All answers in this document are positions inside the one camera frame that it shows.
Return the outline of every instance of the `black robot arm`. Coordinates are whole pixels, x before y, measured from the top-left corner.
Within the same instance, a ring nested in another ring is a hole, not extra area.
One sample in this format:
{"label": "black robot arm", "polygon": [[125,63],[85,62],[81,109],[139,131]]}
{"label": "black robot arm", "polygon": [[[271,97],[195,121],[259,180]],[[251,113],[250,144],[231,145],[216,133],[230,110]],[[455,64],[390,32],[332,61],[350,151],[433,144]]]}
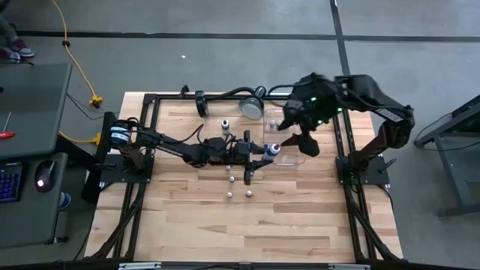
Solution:
{"label": "black robot arm", "polygon": [[[173,139],[164,133],[139,127],[138,121],[134,120],[134,118],[117,120],[110,128],[109,144],[120,151],[127,170],[143,169],[145,155],[142,149],[159,149],[180,157],[186,164],[195,168],[202,168],[207,164],[244,166],[244,183],[249,185],[255,170],[273,162],[273,160],[250,160],[251,154],[263,154],[265,150],[251,141],[249,130],[244,132],[243,139],[236,139],[235,136],[229,139],[215,137],[204,139],[202,142],[198,136],[203,127],[200,125],[190,136],[197,134],[199,143],[187,144],[185,141],[190,137],[183,140]],[[135,142],[131,141],[132,133],[137,133]]]}
{"label": "black robot arm", "polygon": [[413,109],[385,95],[368,75],[336,76],[333,81],[312,73],[297,83],[283,106],[284,120],[278,130],[299,125],[301,134],[293,135],[282,146],[298,145],[306,155],[320,153],[317,141],[309,134],[344,109],[371,111],[385,119],[377,137],[362,150],[349,154],[353,172],[365,171],[369,161],[388,148],[403,147],[415,125]]}

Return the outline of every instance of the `concrete floor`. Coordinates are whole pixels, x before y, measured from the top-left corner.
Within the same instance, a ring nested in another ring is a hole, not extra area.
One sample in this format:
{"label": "concrete floor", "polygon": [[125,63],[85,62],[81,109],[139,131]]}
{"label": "concrete floor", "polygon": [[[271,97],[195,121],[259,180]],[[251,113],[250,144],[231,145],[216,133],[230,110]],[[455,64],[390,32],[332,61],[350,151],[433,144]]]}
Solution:
{"label": "concrete floor", "polygon": [[[329,0],[58,3],[71,31],[335,34]],[[476,0],[336,3],[345,35],[480,36],[480,2]],[[4,16],[19,29],[62,30],[60,17],[48,0],[12,1]],[[25,37],[37,53],[33,59],[36,64],[69,62],[61,40]],[[312,71],[329,77],[342,71],[335,40],[87,37],[71,38],[70,42],[92,85],[105,99],[103,109],[114,112],[119,110],[126,91],[178,91],[188,84],[191,89],[224,92],[244,85],[294,83]],[[476,76],[480,43],[346,42],[346,54],[352,74],[370,74],[387,95],[415,108],[412,137],[479,94]],[[91,97],[76,70],[69,92],[84,104]],[[373,117],[376,127],[381,122]],[[100,131],[101,121],[89,121],[67,101],[61,129],[72,137],[89,139]],[[385,153],[387,159],[398,159],[388,173],[405,258],[415,263],[480,268],[480,214],[437,218],[437,211],[455,206],[453,190],[438,154],[419,151],[412,141]],[[83,147],[91,152],[95,149]],[[44,247],[0,250],[0,263],[71,260],[88,231],[89,221],[77,217],[71,241],[57,251],[45,251]]]}

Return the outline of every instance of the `computer mouse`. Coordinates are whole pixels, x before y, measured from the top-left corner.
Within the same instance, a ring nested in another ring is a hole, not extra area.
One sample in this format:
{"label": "computer mouse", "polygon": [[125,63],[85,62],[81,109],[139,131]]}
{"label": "computer mouse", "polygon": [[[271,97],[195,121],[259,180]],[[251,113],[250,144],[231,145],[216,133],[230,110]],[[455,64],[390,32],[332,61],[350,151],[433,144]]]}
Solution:
{"label": "computer mouse", "polygon": [[38,164],[35,171],[35,187],[38,192],[45,193],[52,190],[55,185],[55,165],[54,160],[45,160]]}

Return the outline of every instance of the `keyboard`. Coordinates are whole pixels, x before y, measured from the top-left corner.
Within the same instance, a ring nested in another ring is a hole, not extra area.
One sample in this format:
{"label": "keyboard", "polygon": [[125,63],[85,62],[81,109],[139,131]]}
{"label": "keyboard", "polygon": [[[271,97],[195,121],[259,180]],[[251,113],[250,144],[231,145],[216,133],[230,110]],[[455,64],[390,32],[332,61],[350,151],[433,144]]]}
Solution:
{"label": "keyboard", "polygon": [[22,164],[0,164],[0,203],[11,203],[20,200],[20,179]]}

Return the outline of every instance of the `wooden tabletop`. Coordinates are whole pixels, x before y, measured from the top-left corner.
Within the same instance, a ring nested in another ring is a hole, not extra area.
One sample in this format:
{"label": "wooden tabletop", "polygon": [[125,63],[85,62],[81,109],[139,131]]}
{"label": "wooden tabletop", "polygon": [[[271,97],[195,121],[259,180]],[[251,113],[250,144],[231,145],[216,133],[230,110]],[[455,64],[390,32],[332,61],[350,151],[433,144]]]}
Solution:
{"label": "wooden tabletop", "polygon": [[[140,117],[144,94],[125,93],[121,119]],[[263,120],[242,116],[237,104],[212,102],[208,105],[210,116],[200,118],[191,100],[162,100],[157,131],[180,140],[203,123],[202,138],[220,137],[221,120],[227,119],[233,134],[242,137],[244,130],[250,130],[253,141],[262,143]],[[374,137],[371,118],[367,113],[349,113],[360,149]],[[135,260],[354,262],[344,191],[335,169],[338,153],[333,124],[319,126],[313,137],[319,143],[320,155],[308,157],[297,167],[266,166],[256,171],[251,186],[243,184],[240,166],[230,172],[225,166],[194,169],[176,156],[157,151],[145,193]],[[234,183],[228,181],[230,176],[236,178]],[[389,198],[378,187],[364,189],[373,228],[391,251],[402,257]],[[252,191],[253,196],[246,197],[246,191]],[[86,256],[98,250],[119,222],[124,192],[125,184],[118,183],[101,193]],[[227,192],[232,192],[233,198],[227,198]],[[366,254],[365,234],[363,229],[358,232]]]}

